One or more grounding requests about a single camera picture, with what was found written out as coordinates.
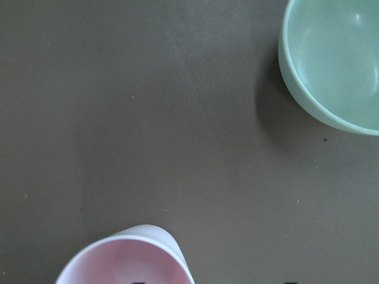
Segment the pink cup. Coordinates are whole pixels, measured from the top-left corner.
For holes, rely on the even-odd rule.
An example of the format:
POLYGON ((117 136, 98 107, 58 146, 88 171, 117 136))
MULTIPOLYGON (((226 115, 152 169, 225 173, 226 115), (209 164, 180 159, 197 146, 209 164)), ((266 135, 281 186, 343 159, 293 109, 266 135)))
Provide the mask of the pink cup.
POLYGON ((76 254, 57 283, 194 283, 173 236, 137 225, 96 241, 76 254))

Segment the mint green bowl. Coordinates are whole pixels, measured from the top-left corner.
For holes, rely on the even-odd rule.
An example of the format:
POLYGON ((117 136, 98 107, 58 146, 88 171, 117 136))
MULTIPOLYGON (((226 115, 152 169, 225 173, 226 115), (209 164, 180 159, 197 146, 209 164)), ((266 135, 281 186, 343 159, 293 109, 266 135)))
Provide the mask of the mint green bowl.
POLYGON ((290 94, 312 117, 378 135, 377 1, 289 1, 278 62, 290 94))

